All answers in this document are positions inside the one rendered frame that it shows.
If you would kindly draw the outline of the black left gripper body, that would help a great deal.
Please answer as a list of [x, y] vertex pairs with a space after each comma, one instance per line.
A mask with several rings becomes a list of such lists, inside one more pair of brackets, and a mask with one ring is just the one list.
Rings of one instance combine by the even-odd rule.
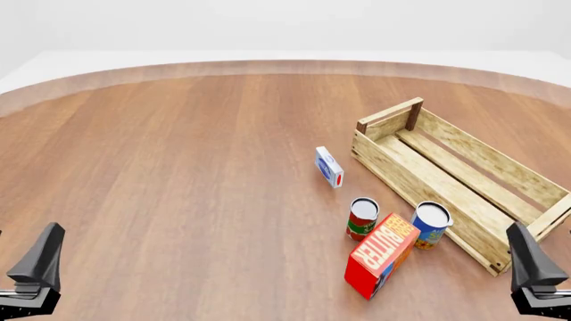
[[0, 317], [52, 315], [60, 298], [53, 288], [38, 284], [0, 290]]

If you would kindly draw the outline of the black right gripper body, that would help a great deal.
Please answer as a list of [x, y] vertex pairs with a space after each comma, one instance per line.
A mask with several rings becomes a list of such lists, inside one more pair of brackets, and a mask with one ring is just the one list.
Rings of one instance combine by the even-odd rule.
[[571, 318], [571, 290], [557, 290], [553, 286], [519, 288], [511, 298], [520, 315]]

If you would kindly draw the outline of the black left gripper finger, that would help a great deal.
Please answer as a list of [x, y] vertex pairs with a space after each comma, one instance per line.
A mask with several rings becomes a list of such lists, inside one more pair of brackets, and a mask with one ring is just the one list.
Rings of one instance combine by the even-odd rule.
[[65, 229], [51, 222], [34, 245], [8, 272], [16, 283], [39, 284], [42, 288], [61, 291], [60, 260]]

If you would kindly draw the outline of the red butter box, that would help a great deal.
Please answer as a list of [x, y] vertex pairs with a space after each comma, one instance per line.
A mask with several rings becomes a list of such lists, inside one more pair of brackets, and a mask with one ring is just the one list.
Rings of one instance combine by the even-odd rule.
[[344, 280], [366, 300], [372, 299], [409, 256], [419, 230], [392, 213], [350, 253]]

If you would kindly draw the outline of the red tomato sauce tin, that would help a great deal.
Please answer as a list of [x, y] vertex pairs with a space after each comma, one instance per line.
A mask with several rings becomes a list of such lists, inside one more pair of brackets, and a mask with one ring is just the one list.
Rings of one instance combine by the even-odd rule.
[[358, 197], [350, 205], [345, 233], [360, 242], [375, 228], [379, 214], [377, 202], [368, 197]]

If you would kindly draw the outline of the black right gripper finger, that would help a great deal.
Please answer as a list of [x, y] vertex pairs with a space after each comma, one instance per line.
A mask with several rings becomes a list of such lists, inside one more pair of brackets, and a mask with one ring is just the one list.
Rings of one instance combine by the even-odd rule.
[[509, 226], [506, 233], [512, 260], [512, 292], [533, 286], [555, 287], [568, 279], [520, 221]]

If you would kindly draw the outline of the blue soup tin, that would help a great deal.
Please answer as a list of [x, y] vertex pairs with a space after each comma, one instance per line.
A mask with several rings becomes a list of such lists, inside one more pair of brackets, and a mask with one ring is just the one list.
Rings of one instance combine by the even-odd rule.
[[453, 225], [453, 218], [438, 202], [425, 201], [415, 208], [411, 224], [420, 232], [415, 246], [421, 250], [431, 250], [439, 243], [446, 229]]

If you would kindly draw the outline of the wooden slat tray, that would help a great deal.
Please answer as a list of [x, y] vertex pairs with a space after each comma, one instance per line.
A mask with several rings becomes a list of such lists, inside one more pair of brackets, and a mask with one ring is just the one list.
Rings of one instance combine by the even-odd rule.
[[536, 241], [571, 216], [571, 192], [474, 138], [413, 98], [359, 119], [352, 156], [411, 206], [438, 202], [445, 233], [491, 275], [508, 271], [514, 221]]

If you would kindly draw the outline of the small blue white box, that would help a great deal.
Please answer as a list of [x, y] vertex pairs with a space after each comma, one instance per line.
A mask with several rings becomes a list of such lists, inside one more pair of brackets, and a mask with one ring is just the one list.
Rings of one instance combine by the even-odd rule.
[[334, 189], [343, 185], [344, 171], [325, 146], [316, 148], [315, 165]]

